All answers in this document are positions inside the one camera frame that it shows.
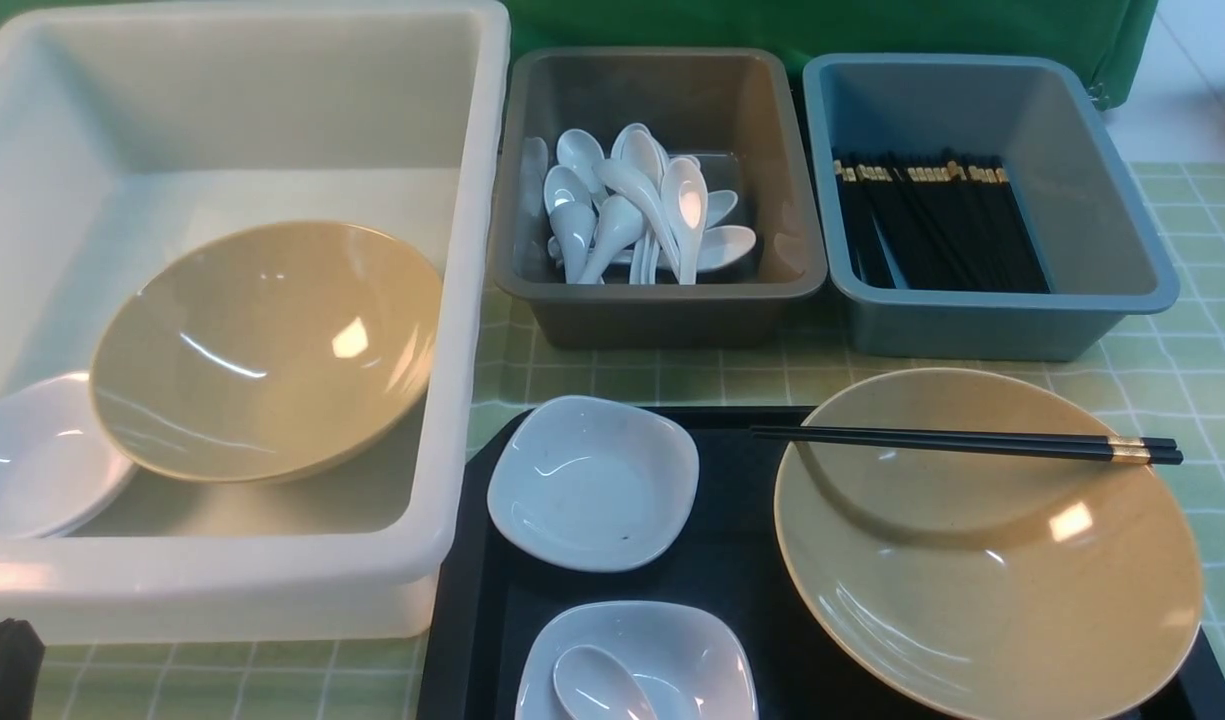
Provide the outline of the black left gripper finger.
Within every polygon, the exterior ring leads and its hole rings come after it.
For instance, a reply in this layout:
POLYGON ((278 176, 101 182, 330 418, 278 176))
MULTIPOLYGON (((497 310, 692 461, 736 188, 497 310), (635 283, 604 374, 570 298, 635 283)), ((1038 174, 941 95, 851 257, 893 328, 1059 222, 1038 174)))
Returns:
POLYGON ((26 620, 0 621, 0 719, 29 719, 47 647, 26 620))

